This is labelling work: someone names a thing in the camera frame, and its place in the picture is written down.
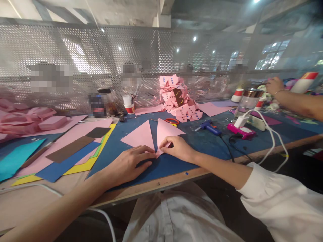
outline white cable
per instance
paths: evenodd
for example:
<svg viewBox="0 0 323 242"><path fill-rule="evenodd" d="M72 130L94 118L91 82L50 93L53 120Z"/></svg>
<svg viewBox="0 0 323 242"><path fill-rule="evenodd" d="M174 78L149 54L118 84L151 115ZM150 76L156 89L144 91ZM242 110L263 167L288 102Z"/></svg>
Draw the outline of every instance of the white cable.
<svg viewBox="0 0 323 242"><path fill-rule="evenodd" d="M275 173L276 172L278 172L279 170L280 170L280 168L282 168L282 166L283 165L285 165L285 163L287 162L287 160L288 160L288 158L289 158L289 154L288 154L288 151L287 151L287 149L286 149L286 147L285 147L285 145L284 145L284 143L283 143L283 141L282 141L282 138L280 137L280 135L279 135L279 133L277 133L276 131L274 131L274 130L272 130L275 134L277 134L277 136L278 136L278 138L279 138L279 141L280 141L280 143L282 144L282 146L283 146L283 149L284 149L284 151L285 151L285 153L286 153L286 159L284 160L284 162L274 171Z"/></svg>
<svg viewBox="0 0 323 242"><path fill-rule="evenodd" d="M63 196L62 193L56 191L55 189L53 189L53 188L51 188L51 187L49 187L49 186L47 186L45 184L25 184L25 185L21 185L21 186L16 186L16 187L2 189L2 190L0 190L0 193L1 192L6 192L6 191L16 190L16 189L19 189L19 188L33 187L33 186L41 186L41 187L46 188L47 190L51 191L52 193L55 193L59 197L62 197ZM113 242L116 242L113 225L112 225L112 222L111 222L109 216L107 215L107 213L105 211L100 210L100 209L90 208L90 207L87 208L87 210L91 210L91 211L95 211L95 212L98 212L98 213L103 214L103 216L106 218L106 220L107 220L107 222L108 222L108 224L110 226L112 240L113 240Z"/></svg>
<svg viewBox="0 0 323 242"><path fill-rule="evenodd" d="M254 109L251 109L251 110L247 111L247 112L243 115L243 118L244 118L248 113L250 113L250 112L252 112L252 111L256 111L257 113L259 113L259 115L261 116L261 118L262 118L263 122L264 122L264 123L265 123L265 125L267 126L267 129L269 130L270 136L271 136L272 141L273 141L273 145L272 145L272 147L269 149L269 151L267 152L267 154L265 155L265 157L262 159L262 161L258 163L258 165L260 165L261 163L263 163L263 162L265 161L265 159L268 157L268 155L272 152L272 150L274 149L274 147L275 147L276 143L275 143L275 139L274 139L273 132L272 132L271 128L269 127L269 125L267 124L267 122L266 122L265 118L263 117L263 115L261 114L261 112L259 112L259 111L257 111L257 110L254 110Z"/></svg>

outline finger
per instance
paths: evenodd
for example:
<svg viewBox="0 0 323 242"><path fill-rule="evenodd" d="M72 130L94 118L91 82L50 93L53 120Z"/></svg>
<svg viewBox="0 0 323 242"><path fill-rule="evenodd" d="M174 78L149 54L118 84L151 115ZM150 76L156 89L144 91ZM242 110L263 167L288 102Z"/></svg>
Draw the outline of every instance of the finger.
<svg viewBox="0 0 323 242"><path fill-rule="evenodd" d="M137 167L135 169L135 171L134 171L135 178L137 178L141 173L143 173L145 170L147 170L147 168L150 167L151 165L152 165L152 162L151 161L147 161L144 164L142 164L141 166Z"/></svg>
<svg viewBox="0 0 323 242"><path fill-rule="evenodd" d="M161 147L161 148L160 148L160 150L161 150L161 151L163 151L163 152L164 152L164 153L166 153L166 154L170 154L170 155L174 156L174 155L173 155L173 151L174 151L174 149L173 149L173 148Z"/></svg>
<svg viewBox="0 0 323 242"><path fill-rule="evenodd" d="M167 143L169 142L173 142L174 141L174 137L172 136L167 136L166 138L164 138L164 140L161 142L159 148L164 147Z"/></svg>
<svg viewBox="0 0 323 242"><path fill-rule="evenodd" d="M147 159L153 159L156 158L156 154L154 153L150 153L150 152L145 152L145 153L141 153L135 156L135 163L138 164L140 161L143 160L147 160Z"/></svg>
<svg viewBox="0 0 323 242"><path fill-rule="evenodd" d="M133 149L133 153L134 154L144 153L145 151L148 151L148 152L151 152L151 153L155 153L155 151L152 148L150 148L150 147L148 147L146 145L144 145L144 146L137 146L135 149Z"/></svg>

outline white cloth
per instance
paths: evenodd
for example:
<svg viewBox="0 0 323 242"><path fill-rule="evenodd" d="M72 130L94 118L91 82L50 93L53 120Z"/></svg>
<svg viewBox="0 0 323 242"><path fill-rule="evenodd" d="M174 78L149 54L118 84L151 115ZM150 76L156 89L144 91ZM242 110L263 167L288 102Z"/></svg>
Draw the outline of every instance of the white cloth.
<svg viewBox="0 0 323 242"><path fill-rule="evenodd" d="M323 196L299 181L255 163L238 190L247 211L267 225L276 242L323 241ZM139 198L123 241L243 241L195 183Z"/></svg>

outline orange scissors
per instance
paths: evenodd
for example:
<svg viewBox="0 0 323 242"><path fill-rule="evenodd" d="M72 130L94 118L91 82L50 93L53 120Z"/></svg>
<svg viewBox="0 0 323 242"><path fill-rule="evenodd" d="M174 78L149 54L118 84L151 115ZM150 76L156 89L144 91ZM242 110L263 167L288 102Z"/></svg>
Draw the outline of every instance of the orange scissors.
<svg viewBox="0 0 323 242"><path fill-rule="evenodd" d="M171 125L173 125L175 127L177 127L177 125L179 125L179 121L177 119L164 119L164 121L166 121L167 123L170 123Z"/></svg>

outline teal paper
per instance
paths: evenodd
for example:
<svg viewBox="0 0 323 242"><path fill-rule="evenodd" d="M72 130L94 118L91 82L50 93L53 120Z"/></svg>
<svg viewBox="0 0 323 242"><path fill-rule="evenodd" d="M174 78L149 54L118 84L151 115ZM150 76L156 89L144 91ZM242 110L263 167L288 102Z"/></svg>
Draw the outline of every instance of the teal paper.
<svg viewBox="0 0 323 242"><path fill-rule="evenodd" d="M0 182L15 175L21 165L32 155L32 153L45 141L31 142L16 147L11 153L0 161Z"/></svg>

